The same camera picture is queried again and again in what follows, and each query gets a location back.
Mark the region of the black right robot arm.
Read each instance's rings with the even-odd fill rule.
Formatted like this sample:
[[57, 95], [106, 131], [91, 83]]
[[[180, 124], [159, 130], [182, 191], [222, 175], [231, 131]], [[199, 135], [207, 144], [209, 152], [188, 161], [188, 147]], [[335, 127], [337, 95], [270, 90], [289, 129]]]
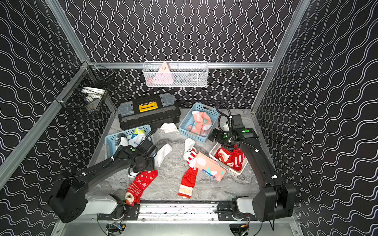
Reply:
[[262, 150], [259, 138], [252, 128], [238, 128], [230, 133], [214, 129], [209, 140], [227, 149], [235, 146], [245, 155], [259, 184], [259, 192], [252, 200], [256, 218], [261, 221], [291, 217], [296, 200], [296, 188], [279, 177]]

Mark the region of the red christmas sock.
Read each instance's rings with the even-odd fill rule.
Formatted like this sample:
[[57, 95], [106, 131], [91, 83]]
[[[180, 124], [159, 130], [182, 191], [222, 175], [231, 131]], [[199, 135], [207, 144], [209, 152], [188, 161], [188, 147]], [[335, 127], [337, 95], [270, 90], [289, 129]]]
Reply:
[[243, 166], [245, 155], [239, 148], [230, 151], [221, 147], [217, 150], [215, 158], [220, 160], [223, 164], [227, 165], [231, 169], [240, 171]]

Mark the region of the red santa sock front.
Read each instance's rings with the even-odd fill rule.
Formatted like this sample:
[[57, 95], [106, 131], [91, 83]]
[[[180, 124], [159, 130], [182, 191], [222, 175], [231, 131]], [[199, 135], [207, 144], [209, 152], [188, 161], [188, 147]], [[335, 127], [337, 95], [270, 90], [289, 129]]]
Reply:
[[156, 179], [158, 170], [142, 172], [138, 175], [133, 183], [128, 187], [125, 194], [127, 205], [134, 206], [139, 204], [145, 189]]

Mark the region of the light blue right basket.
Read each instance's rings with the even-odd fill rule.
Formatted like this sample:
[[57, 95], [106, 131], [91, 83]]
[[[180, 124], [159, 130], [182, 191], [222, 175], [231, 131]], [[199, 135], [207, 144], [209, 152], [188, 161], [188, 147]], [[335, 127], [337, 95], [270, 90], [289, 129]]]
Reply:
[[219, 115], [215, 108], [197, 102], [181, 122], [180, 133], [195, 141], [205, 143]]

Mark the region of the black plastic toolbox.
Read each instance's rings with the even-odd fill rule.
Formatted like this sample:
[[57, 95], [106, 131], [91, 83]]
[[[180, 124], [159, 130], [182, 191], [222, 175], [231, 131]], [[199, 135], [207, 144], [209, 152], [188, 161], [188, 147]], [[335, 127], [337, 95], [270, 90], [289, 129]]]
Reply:
[[157, 129], [165, 123], [178, 123], [180, 115], [179, 103], [171, 93], [130, 100], [118, 107], [118, 118], [122, 130], [143, 125]]

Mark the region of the light blue left basket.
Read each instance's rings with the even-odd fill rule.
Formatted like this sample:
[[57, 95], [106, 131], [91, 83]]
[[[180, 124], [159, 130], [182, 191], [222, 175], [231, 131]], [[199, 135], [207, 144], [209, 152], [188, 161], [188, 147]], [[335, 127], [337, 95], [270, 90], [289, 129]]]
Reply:
[[132, 128], [129, 130], [125, 130], [119, 133], [106, 136], [104, 139], [104, 145], [106, 146], [105, 159], [108, 159], [115, 154], [118, 148], [118, 145], [125, 144], [125, 142], [122, 141], [122, 138], [127, 139], [127, 142], [129, 143], [129, 140], [131, 138], [136, 137], [137, 136], [137, 132], [135, 132], [136, 129], [143, 130], [145, 135], [151, 132], [150, 125], [143, 125], [138, 128]]

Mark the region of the plain white sock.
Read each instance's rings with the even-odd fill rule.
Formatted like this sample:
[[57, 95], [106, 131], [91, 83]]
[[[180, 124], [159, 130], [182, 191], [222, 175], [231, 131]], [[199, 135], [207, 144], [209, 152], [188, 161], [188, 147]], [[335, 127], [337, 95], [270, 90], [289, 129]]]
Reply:
[[164, 123], [160, 129], [164, 133], [179, 133], [178, 127], [175, 125], [175, 123]]

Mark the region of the pink sock on table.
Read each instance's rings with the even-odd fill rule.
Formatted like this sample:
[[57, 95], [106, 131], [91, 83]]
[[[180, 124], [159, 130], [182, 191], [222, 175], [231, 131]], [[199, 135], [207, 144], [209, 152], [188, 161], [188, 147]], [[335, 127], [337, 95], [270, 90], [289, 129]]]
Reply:
[[203, 153], [199, 152], [196, 157], [193, 159], [194, 166], [205, 173], [207, 176], [212, 179], [221, 182], [224, 175], [226, 174], [226, 169], [222, 167], [217, 161]]

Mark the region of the pink sock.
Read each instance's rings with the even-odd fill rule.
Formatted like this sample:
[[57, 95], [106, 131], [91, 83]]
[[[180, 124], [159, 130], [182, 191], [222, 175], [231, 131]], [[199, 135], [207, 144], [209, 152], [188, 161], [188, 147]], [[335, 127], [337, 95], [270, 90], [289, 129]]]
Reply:
[[211, 131], [213, 122], [206, 112], [192, 111], [194, 122], [187, 126], [187, 129], [193, 133], [206, 137]]
[[217, 161], [203, 153], [199, 152], [196, 157], [193, 159], [194, 166], [205, 173], [207, 176], [212, 179], [221, 182], [224, 175], [226, 174], [226, 169], [222, 167]]

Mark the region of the red white striped sock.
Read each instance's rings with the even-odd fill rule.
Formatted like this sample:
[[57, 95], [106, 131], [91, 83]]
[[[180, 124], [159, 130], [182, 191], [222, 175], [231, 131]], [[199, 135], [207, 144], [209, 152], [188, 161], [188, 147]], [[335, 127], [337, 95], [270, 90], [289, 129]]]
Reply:
[[[186, 160], [188, 164], [190, 164], [190, 161], [193, 160], [196, 156], [197, 150], [196, 148], [192, 147], [192, 149], [184, 153], [183, 158]], [[186, 199], [191, 198], [196, 183], [197, 173], [198, 169], [192, 166], [190, 166], [189, 169], [185, 172], [185, 174], [182, 177], [180, 188], [178, 190], [179, 196]]]

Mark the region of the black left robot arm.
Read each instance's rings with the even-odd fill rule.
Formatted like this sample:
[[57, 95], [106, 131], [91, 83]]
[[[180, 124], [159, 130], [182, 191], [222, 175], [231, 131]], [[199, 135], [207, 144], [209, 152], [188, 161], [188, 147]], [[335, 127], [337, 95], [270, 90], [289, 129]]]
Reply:
[[84, 213], [89, 204], [85, 195], [94, 185], [124, 169], [154, 170], [156, 152], [157, 147], [150, 141], [136, 147], [120, 146], [113, 156], [90, 168], [58, 177], [52, 184], [47, 203], [63, 223], [70, 223]]

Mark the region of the white neon yellow sock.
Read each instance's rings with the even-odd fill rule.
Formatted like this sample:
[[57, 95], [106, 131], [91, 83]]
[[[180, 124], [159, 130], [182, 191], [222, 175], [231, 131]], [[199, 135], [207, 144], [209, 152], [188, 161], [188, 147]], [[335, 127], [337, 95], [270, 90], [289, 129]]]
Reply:
[[145, 131], [143, 129], [136, 128], [134, 133], [127, 135], [126, 133], [121, 133], [117, 136], [115, 141], [115, 147], [119, 146], [133, 146], [137, 147], [146, 137]]

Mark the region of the white perforated basket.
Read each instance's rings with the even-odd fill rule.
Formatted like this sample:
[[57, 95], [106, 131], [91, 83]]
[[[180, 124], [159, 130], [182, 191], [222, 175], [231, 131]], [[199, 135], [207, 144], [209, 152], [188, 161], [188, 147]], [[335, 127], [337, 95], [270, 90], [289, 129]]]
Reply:
[[223, 148], [221, 144], [216, 144], [209, 155], [222, 167], [226, 168], [227, 172], [234, 177], [241, 175], [248, 164], [246, 156], [239, 148], [230, 151]]

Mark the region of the clear wall-mounted bin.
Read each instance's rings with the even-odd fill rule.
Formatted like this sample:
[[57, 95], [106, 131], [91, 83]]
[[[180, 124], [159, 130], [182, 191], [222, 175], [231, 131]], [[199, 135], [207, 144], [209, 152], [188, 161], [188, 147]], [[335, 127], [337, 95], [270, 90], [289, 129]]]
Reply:
[[156, 86], [152, 84], [153, 77], [163, 62], [144, 62], [142, 72], [145, 83], [149, 87], [205, 87], [208, 82], [208, 62], [165, 61], [168, 63], [174, 83], [172, 85]]

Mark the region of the pink triangle card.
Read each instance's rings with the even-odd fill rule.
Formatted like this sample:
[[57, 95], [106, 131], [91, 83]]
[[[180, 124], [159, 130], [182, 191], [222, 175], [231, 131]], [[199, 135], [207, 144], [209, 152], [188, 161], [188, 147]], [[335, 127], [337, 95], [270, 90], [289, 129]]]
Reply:
[[162, 86], [172, 85], [173, 83], [174, 79], [172, 77], [170, 67], [167, 62], [163, 62], [158, 72], [153, 77], [152, 84], [156, 86]]

